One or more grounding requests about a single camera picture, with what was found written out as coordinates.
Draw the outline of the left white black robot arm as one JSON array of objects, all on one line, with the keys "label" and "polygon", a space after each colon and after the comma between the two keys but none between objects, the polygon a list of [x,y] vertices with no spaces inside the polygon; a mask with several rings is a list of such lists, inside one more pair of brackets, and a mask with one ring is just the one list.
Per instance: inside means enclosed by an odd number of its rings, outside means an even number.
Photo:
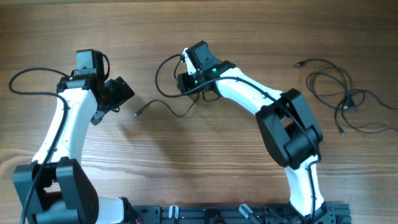
[{"label": "left white black robot arm", "polygon": [[121,77],[113,80],[109,73],[107,56],[87,49],[76,52],[76,69],[62,74],[45,140],[32,162],[13,174],[21,223],[142,223],[127,198],[98,196],[81,167],[88,126],[119,112],[134,96]]}]

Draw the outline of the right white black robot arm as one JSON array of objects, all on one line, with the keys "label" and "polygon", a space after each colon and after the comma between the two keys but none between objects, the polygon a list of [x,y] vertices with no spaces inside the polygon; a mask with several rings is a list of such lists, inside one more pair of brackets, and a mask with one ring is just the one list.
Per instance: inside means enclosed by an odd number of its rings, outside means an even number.
[{"label": "right white black robot arm", "polygon": [[323,134],[301,92],[260,84],[234,63],[220,61],[203,40],[184,49],[180,59],[187,65],[187,72],[177,77],[181,93],[213,91],[256,117],[269,155],[285,169],[291,206],[302,218],[316,222],[324,203],[316,171]]}]

